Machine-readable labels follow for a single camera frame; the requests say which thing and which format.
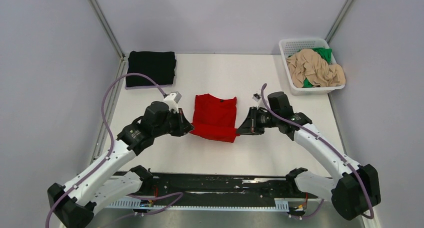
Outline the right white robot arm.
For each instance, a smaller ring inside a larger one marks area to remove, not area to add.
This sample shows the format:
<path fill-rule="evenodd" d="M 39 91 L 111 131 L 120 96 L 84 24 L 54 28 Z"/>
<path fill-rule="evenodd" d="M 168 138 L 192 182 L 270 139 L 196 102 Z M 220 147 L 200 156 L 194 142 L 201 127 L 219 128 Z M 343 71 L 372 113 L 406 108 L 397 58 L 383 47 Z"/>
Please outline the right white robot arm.
<path fill-rule="evenodd" d="M 366 212 L 368 219 L 374 218 L 373 208 L 381 203 L 381 191 L 378 172 L 372 165 L 361 165 L 339 152 L 308 116 L 293 111 L 284 92 L 271 93 L 267 100 L 255 93 L 253 99 L 257 106 L 249 108 L 236 130 L 238 135 L 262 135 L 266 128 L 278 128 L 305 148 L 330 175 L 319 176 L 306 168 L 291 170 L 285 184 L 290 196 L 309 193 L 331 201 L 338 214 L 349 221 Z"/>

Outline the red t-shirt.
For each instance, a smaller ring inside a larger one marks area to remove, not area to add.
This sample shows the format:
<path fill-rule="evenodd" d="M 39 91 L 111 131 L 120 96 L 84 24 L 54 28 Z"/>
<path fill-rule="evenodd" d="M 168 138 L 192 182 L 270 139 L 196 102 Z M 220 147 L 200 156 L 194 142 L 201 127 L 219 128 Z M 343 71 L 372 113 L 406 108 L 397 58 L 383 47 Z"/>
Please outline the red t-shirt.
<path fill-rule="evenodd" d="M 233 143 L 236 134 L 237 98 L 220 99 L 210 94 L 196 95 L 190 133 L 204 139 Z"/>

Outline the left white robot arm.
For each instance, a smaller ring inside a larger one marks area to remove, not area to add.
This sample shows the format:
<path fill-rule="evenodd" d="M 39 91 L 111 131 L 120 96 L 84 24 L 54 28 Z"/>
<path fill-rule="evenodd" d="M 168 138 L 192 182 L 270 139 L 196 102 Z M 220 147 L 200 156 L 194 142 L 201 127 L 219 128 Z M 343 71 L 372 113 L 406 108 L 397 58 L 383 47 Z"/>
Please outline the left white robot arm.
<path fill-rule="evenodd" d="M 50 211 L 45 227 L 49 227 L 55 214 L 68 228 L 84 228 L 110 203 L 136 192 L 149 194 L 153 189 L 153 175 L 141 165 L 131 168 L 116 181 L 109 179 L 151 146 L 155 138 L 166 134 L 181 137 L 193 128 L 174 100 L 152 102 L 144 115 L 123 128 L 112 140 L 112 147 L 99 159 L 64 185 L 54 183 L 48 188 Z"/>

